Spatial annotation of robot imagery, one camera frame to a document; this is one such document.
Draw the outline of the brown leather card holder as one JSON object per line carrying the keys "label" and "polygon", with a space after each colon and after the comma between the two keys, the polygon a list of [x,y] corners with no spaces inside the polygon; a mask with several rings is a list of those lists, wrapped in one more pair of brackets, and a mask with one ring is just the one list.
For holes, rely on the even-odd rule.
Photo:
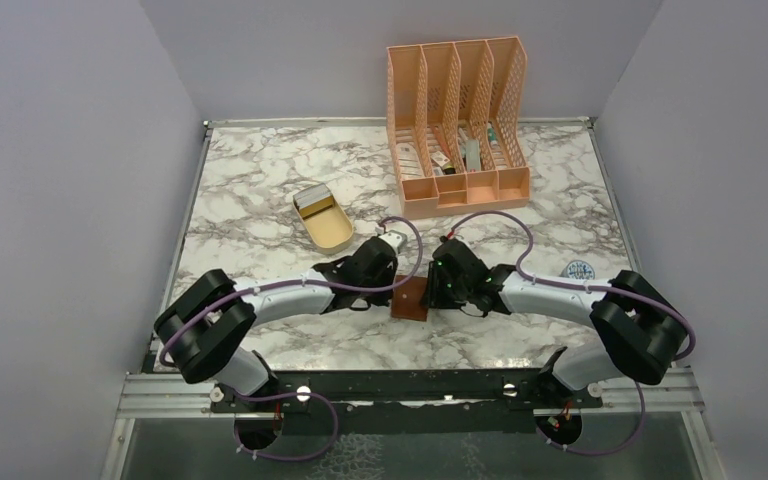
{"label": "brown leather card holder", "polygon": [[409,281],[393,290],[390,304],[390,316],[397,320],[426,322],[428,307],[422,304],[428,284],[426,277],[414,276]]}

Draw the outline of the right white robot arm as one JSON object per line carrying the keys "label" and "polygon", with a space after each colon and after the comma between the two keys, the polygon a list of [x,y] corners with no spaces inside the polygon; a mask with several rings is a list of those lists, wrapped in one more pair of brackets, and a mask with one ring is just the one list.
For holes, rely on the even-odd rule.
{"label": "right white robot arm", "polygon": [[635,271],[606,281],[538,277],[511,264],[488,267],[456,239],[434,251],[422,302],[436,310],[471,306],[481,317],[537,314],[593,328],[597,340],[556,350],[530,383],[530,396],[552,407],[613,378],[657,385],[695,345],[688,322]]}

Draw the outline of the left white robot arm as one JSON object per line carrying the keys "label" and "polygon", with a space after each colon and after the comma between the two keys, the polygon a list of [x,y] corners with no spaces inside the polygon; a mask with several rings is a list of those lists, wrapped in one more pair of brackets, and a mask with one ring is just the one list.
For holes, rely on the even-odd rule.
{"label": "left white robot arm", "polygon": [[245,288],[242,296],[223,270],[210,270],[155,320],[160,340],[173,343],[161,357],[186,383],[214,379],[248,409],[262,410],[273,401],[277,379],[258,353],[242,348],[249,330],[298,315],[387,305],[406,241],[400,232],[374,236],[351,255],[318,263],[271,289]]}

